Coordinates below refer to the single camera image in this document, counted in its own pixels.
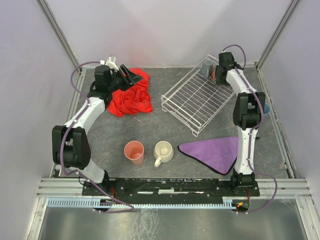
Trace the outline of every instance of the gray floor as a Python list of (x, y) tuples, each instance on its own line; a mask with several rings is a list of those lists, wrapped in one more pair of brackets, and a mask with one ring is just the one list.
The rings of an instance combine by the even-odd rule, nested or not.
[[(251, 200), (251, 208), (266, 204)], [(307, 240), (295, 200), (236, 215), (219, 209), (139, 209), (98, 214), (89, 208), (48, 207), (39, 240)]]
[[(221, 176), (199, 162), (184, 156), (177, 150), (182, 143), (200, 140), (230, 137), (237, 135), (232, 115), (236, 97), (223, 107), (204, 130), (195, 137), (191, 130), (170, 113), (162, 111), (161, 95), (165, 94), (190, 69), (187, 68), (146, 68), (150, 74), (149, 93), (154, 111), (139, 113), (134, 116), (116, 117), (105, 111), (101, 114), (88, 133), (91, 157), (95, 163), (108, 171), (111, 177), (139, 178), (229, 178)], [(244, 74), (258, 91), (261, 91), (258, 74), (255, 68), (247, 68)], [(87, 69), (82, 90), (89, 92), (94, 81), (94, 69)], [(78, 108), (84, 99), (80, 99)], [(270, 117), (258, 131), (259, 140), (255, 143), (254, 166), (256, 170), (268, 173), (278, 179), (287, 178), (286, 168), (276, 139)], [(144, 145), (145, 161), (141, 165), (133, 165), (124, 155), (125, 145), (133, 140)], [(173, 159), (155, 168), (153, 149), (157, 142), (168, 141), (175, 152)]]

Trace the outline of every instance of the red cloth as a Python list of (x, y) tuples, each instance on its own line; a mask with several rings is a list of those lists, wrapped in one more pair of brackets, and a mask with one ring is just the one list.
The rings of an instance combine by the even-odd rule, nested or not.
[(153, 111), (148, 93), (149, 74), (140, 68), (131, 68), (130, 71), (141, 76), (142, 80), (127, 91), (117, 90), (112, 94), (112, 101), (108, 106), (108, 110), (118, 117), (122, 117), (125, 114), (134, 115), (140, 112), (151, 113)]

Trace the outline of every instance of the orange cup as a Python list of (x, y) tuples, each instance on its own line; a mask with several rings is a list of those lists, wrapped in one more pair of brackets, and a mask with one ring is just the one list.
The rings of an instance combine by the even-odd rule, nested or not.
[(130, 141), (124, 147), (124, 155), (133, 164), (142, 164), (145, 160), (145, 148), (139, 141)]

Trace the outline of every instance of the purple cloth with black border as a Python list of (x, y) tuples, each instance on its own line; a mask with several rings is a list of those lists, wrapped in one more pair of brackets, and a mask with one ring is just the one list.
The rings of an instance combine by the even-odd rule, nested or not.
[(183, 143), (178, 150), (220, 175), (227, 175), (237, 160), (238, 137), (222, 137)]

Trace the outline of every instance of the dish rack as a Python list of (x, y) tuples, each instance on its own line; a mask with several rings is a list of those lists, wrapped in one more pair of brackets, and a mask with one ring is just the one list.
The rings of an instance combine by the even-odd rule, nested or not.
[(205, 60), (213, 61), (214, 66), (219, 62), (207, 55), (166, 94), (161, 95), (162, 110), (179, 119), (196, 137), (235, 94), (231, 86), (218, 86), (201, 75)]

